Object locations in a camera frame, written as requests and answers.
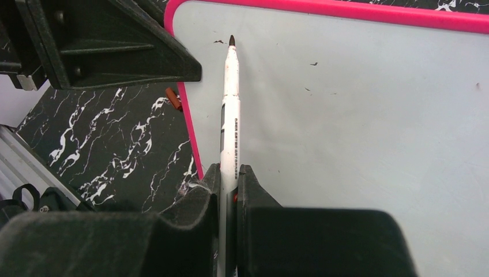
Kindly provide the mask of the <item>red marker cap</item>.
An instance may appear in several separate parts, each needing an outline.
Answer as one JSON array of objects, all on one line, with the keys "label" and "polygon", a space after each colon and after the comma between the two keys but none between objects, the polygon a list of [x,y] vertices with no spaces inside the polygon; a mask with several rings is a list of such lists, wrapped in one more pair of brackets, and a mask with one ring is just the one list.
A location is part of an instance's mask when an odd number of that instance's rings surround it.
[{"label": "red marker cap", "polygon": [[179,95],[171,87],[165,89],[165,94],[168,100],[170,101],[170,103],[172,104],[173,108],[182,112],[183,105],[179,98]]}]

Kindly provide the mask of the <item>pink framed whiteboard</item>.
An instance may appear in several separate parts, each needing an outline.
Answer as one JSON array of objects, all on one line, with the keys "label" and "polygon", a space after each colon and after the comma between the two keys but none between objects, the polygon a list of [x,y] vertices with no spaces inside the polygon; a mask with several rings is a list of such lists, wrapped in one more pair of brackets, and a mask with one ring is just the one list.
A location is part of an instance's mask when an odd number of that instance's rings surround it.
[{"label": "pink framed whiteboard", "polygon": [[240,161],[280,204],[386,211],[419,275],[488,275],[488,16],[169,1],[164,25],[202,66],[179,86],[198,171],[220,159],[234,36]]}]

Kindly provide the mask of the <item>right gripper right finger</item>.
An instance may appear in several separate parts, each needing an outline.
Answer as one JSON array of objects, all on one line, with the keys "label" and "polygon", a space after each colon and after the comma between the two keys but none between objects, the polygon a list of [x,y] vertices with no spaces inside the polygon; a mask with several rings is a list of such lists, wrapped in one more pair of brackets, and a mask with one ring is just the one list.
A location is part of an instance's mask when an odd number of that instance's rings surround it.
[{"label": "right gripper right finger", "polygon": [[372,209],[280,205],[242,165],[237,196],[239,276],[416,276],[397,222]]}]

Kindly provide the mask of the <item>white marker pen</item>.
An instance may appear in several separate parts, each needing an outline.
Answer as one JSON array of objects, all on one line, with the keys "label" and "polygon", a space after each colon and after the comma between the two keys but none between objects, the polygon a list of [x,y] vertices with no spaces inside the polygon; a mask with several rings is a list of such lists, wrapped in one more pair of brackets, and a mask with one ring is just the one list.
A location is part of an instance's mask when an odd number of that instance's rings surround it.
[{"label": "white marker pen", "polygon": [[239,60],[234,35],[224,63],[221,105],[220,200],[217,276],[234,276],[236,265],[236,210],[240,166]]}]

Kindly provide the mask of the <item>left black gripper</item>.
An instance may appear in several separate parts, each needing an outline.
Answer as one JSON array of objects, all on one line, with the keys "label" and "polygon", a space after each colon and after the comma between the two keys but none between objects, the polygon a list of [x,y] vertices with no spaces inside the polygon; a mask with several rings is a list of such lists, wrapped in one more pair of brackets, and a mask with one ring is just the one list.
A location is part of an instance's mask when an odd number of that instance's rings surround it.
[{"label": "left black gripper", "polygon": [[1,75],[37,91],[200,81],[153,1],[1,1]]}]

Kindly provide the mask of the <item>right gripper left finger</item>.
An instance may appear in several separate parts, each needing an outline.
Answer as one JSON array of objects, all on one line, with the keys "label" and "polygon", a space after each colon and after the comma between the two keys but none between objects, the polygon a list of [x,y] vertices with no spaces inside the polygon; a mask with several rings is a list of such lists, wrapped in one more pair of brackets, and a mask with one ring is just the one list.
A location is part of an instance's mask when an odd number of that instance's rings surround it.
[{"label": "right gripper left finger", "polygon": [[18,214],[1,228],[1,275],[213,276],[219,174],[157,213]]}]

